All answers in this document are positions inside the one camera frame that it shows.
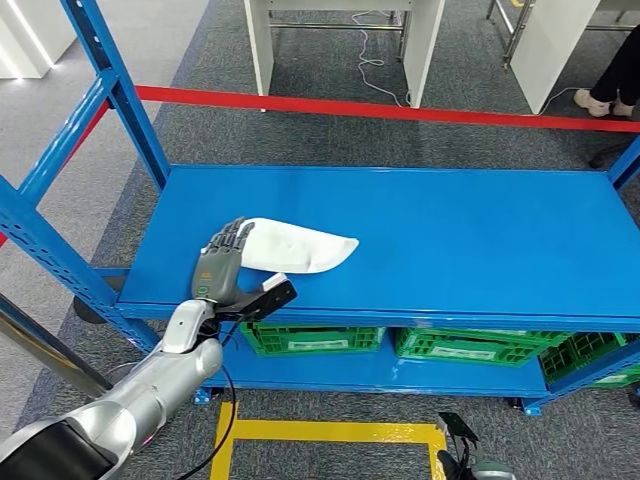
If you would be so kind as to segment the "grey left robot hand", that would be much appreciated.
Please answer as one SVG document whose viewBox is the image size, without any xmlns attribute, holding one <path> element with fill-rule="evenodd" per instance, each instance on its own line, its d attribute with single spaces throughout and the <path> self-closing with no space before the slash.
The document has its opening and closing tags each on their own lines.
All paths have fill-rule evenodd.
<svg viewBox="0 0 640 480">
<path fill-rule="evenodd" d="M 238 277 L 242 252 L 254 227 L 254 222 L 239 217 L 225 225 L 202 247 L 192 279 L 192 296 L 221 306 L 232 305 L 245 297 L 238 286 Z"/>
</svg>

